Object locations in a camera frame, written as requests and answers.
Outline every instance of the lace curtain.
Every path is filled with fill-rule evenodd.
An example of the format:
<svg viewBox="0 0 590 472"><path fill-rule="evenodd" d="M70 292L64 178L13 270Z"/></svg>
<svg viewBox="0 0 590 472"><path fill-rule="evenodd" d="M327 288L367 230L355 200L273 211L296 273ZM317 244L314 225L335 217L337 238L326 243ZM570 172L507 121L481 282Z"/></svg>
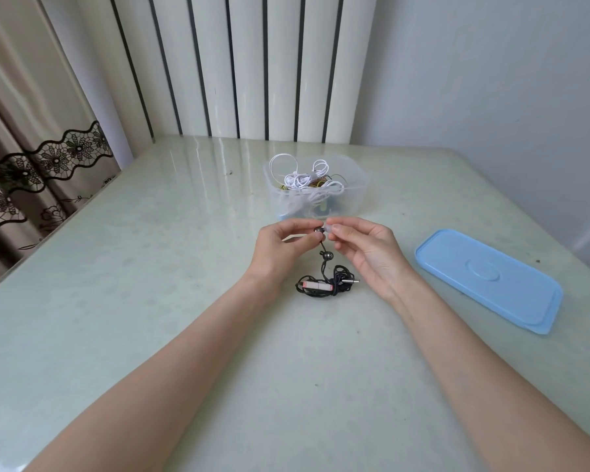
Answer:
<svg viewBox="0 0 590 472"><path fill-rule="evenodd" d="M0 0L0 277L118 172L39 0Z"/></svg>

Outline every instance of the table surface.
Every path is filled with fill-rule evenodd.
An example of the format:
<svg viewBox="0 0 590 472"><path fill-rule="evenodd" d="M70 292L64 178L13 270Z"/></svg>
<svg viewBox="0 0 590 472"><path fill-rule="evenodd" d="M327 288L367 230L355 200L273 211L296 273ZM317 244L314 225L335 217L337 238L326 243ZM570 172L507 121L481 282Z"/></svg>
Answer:
<svg viewBox="0 0 590 472"><path fill-rule="evenodd" d="M273 222L262 162L278 152L356 159L372 179L361 216L390 226L413 263L425 238L453 228L555 278L564 301L540 336L420 271L590 434L590 269L456 153L173 137L0 283L0 472L20 470L236 281L259 228ZM483 470L409 333L375 293L364 284L323 300L295 291L319 267L316 251L298 263L169 469Z"/></svg>

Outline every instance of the plastic container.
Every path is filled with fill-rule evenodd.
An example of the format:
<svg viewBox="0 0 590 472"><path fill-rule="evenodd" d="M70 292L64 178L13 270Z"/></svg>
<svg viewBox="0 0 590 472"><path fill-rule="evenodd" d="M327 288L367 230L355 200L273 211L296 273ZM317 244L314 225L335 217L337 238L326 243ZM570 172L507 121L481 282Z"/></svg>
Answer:
<svg viewBox="0 0 590 472"><path fill-rule="evenodd" d="M361 207L369 183L367 175L346 155L329 153L323 158L328 162L328 174L332 180L344 185L340 193L335 190L337 186L330 189L314 187L304 190L282 190L271 175L268 162L264 164L264 177L271 198L271 208L278 220L292 217L325 219L330 216L354 215ZM298 156L298 172L306 174L317 159L318 157ZM293 162L290 171L278 172L274 165L273 173L281 179L294 168Z"/></svg>

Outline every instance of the blue plastic lid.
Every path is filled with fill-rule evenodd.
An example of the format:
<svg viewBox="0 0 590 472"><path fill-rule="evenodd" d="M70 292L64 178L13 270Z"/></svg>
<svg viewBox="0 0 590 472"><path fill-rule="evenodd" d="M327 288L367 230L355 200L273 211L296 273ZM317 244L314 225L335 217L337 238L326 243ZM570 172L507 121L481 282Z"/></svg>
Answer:
<svg viewBox="0 0 590 472"><path fill-rule="evenodd" d="M561 286L550 276L455 230L436 231L415 251L422 268L512 323L550 331Z"/></svg>

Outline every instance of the wall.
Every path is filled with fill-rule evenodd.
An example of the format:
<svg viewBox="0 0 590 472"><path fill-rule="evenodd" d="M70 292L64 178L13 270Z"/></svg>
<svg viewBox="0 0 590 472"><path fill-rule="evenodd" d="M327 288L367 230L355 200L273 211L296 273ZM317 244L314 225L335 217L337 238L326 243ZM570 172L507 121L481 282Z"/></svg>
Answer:
<svg viewBox="0 0 590 472"><path fill-rule="evenodd" d="M459 150L590 263L590 0L378 0L352 142Z"/></svg>
<svg viewBox="0 0 590 472"><path fill-rule="evenodd" d="M55 28L63 51L79 80L108 139L120 168L133 161L133 155L118 113L102 77L97 57L86 32L76 0L41 0Z"/></svg>

